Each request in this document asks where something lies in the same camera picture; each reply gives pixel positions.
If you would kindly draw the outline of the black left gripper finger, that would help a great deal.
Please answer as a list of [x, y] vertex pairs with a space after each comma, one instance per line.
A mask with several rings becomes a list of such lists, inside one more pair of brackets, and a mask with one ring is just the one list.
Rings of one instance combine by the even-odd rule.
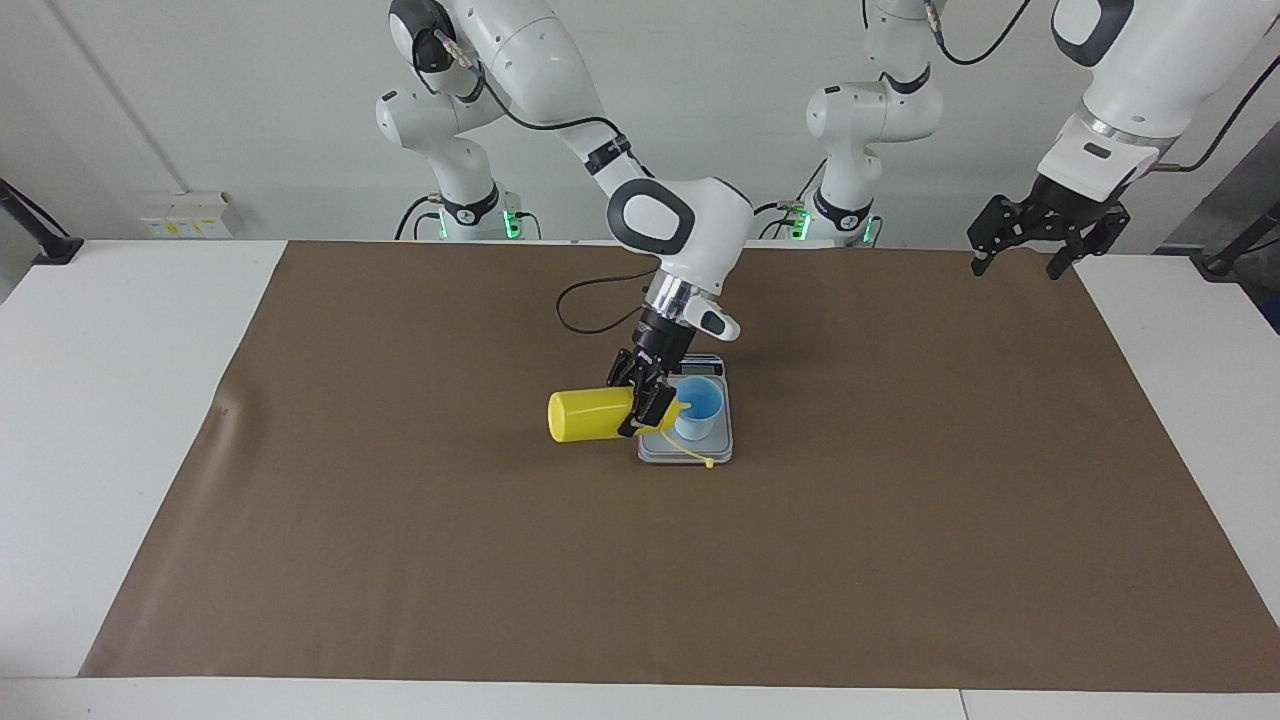
[[1076, 261], [1088, 256], [1102, 256], [1115, 245], [1132, 217], [1124, 205], [1114, 205], [1082, 234], [1076, 225], [1066, 225], [1062, 246], [1046, 265], [1051, 281], [1060, 279]]
[[1029, 238], [1023, 229], [1028, 206], [1007, 196], [993, 196], [966, 229], [972, 246], [973, 275], [983, 275], [995, 258], [1009, 249], [1024, 245]]

